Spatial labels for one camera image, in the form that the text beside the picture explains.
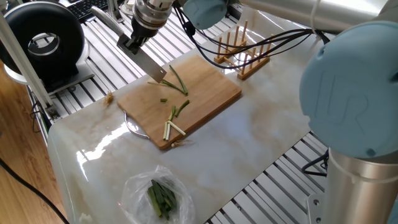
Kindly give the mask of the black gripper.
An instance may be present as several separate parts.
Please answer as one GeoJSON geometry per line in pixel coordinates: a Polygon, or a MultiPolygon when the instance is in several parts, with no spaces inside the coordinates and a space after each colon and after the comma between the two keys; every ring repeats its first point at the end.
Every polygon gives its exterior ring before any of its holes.
{"type": "Polygon", "coordinates": [[[124,36],[124,52],[135,55],[151,37],[158,33],[159,23],[149,18],[133,17],[131,25],[133,29],[131,38],[124,36]]]}

